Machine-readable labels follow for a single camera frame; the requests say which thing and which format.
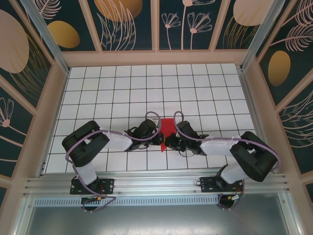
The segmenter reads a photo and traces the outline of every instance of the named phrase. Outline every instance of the flower illustration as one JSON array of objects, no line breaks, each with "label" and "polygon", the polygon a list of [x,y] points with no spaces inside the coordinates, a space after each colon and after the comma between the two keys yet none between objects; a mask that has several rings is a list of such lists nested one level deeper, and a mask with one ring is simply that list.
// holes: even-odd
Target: flower illustration
[{"label": "flower illustration", "polygon": [[214,3],[215,0],[182,0],[182,3],[185,6],[192,6],[192,5],[208,5]]},{"label": "flower illustration", "polygon": [[181,27],[181,49],[184,50],[184,24],[185,24],[185,15],[186,8],[189,6],[200,6],[200,5],[208,5],[214,3],[215,0],[182,0],[182,4],[184,4],[184,12],[182,15],[182,27]]},{"label": "flower illustration", "polygon": [[13,108],[14,102],[12,100],[8,99],[6,104],[4,98],[0,98],[0,126],[10,126],[10,119],[12,117]]},{"label": "flower illustration", "polygon": [[171,50],[172,48],[171,48],[171,44],[170,44],[170,37],[168,35],[168,29],[180,26],[180,21],[178,21],[179,18],[177,16],[177,13],[175,13],[175,14],[170,13],[170,14],[168,14],[168,16],[166,13],[164,13],[164,14],[162,14],[162,20],[163,20],[163,23],[166,27],[168,46],[170,47],[170,50]]},{"label": "flower illustration", "polygon": [[202,33],[212,30],[212,25],[210,24],[211,19],[209,17],[210,13],[203,14],[199,13],[195,18],[195,13],[188,14],[188,24],[191,32],[190,49],[192,50],[192,38],[195,33]]}]

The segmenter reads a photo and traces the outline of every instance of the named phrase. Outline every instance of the gold circle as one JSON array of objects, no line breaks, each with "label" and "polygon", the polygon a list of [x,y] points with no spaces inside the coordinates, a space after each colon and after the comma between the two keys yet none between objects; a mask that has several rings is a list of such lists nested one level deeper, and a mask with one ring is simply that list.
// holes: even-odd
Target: gold circle
[{"label": "gold circle", "polygon": [[53,21],[48,28],[59,46],[74,48],[79,45],[79,35],[70,24],[64,21]]},{"label": "gold circle", "polygon": [[101,14],[107,19],[115,22],[127,20],[126,18],[122,19],[122,9],[120,6],[120,2],[125,8],[125,11],[126,9],[130,11],[133,18],[137,17],[141,12],[142,0],[94,0],[94,3],[96,4],[96,7],[101,12]]},{"label": "gold circle", "polygon": [[288,54],[282,50],[275,52],[268,65],[269,82],[275,87],[282,85],[288,77],[290,67],[291,61]]},{"label": "gold circle", "polygon": [[0,67],[11,73],[21,72],[28,62],[29,44],[21,24],[0,10]]},{"label": "gold circle", "polygon": [[235,21],[243,26],[261,24],[272,2],[272,0],[236,0],[234,4]]}]

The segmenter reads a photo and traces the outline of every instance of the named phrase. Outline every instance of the white grid floor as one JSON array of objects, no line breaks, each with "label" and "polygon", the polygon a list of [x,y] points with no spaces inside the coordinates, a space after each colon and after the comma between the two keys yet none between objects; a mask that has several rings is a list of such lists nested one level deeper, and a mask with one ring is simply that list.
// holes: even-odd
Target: white grid floor
[{"label": "white grid floor", "polygon": [[[147,111],[172,118],[177,110],[199,134],[236,137],[254,130],[234,64],[71,68],[44,173],[73,172],[61,142],[89,120],[122,132],[138,126]],[[103,149],[92,162],[101,172],[222,167],[234,161],[219,155],[186,158],[150,146],[129,153]]]}]

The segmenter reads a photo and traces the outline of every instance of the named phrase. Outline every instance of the red object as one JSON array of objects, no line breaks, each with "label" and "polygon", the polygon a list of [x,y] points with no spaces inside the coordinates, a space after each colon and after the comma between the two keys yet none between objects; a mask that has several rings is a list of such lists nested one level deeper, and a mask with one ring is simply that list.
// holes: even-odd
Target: red object
[{"label": "red object", "polygon": [[[176,133],[175,125],[174,125],[174,119],[173,118],[164,118],[161,119],[161,130],[160,132],[164,135],[164,140],[166,137],[170,136],[172,133]],[[161,144],[161,152],[163,152],[166,149],[166,146],[164,143]]]}]

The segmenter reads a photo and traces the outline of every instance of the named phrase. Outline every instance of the decorative wallpaper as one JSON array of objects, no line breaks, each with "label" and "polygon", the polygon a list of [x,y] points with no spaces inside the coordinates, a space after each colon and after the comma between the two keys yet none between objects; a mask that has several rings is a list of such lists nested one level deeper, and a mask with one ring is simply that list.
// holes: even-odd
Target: decorative wallpaper
[{"label": "decorative wallpaper", "polygon": [[33,116],[0,88],[0,175],[11,177]]},{"label": "decorative wallpaper", "polygon": [[258,51],[256,52],[256,56],[259,57],[259,54],[261,53],[261,51],[264,48],[264,45],[266,44],[266,42],[268,41],[268,38],[270,37],[270,35],[272,34],[273,30],[275,29],[278,21],[280,20],[280,18],[282,17],[282,14],[284,13],[284,11],[286,10],[286,7],[288,6],[288,4],[290,3],[290,0],[285,0],[285,3],[283,5],[283,8],[280,10],[278,17],[276,18],[274,24],[272,25],[271,29],[269,30],[267,36],[265,37],[265,39],[263,40],[260,48],[258,49]]},{"label": "decorative wallpaper", "polygon": [[0,2],[0,75],[34,107],[51,64],[9,1]]},{"label": "decorative wallpaper", "polygon": [[313,0],[299,0],[260,62],[277,105],[313,68]]},{"label": "decorative wallpaper", "polygon": [[313,183],[305,185],[309,194],[309,197],[311,199],[311,202],[313,203]]},{"label": "decorative wallpaper", "polygon": [[208,49],[221,2],[160,0],[159,49]]},{"label": "decorative wallpaper", "polygon": [[152,50],[150,0],[88,0],[102,50]]},{"label": "decorative wallpaper", "polygon": [[4,200],[5,193],[6,193],[6,188],[0,187],[0,208]]},{"label": "decorative wallpaper", "polygon": [[78,0],[33,1],[61,51],[95,50]]},{"label": "decorative wallpaper", "polygon": [[231,0],[216,49],[247,49],[272,0]]},{"label": "decorative wallpaper", "polygon": [[279,113],[301,174],[313,170],[313,82]]}]

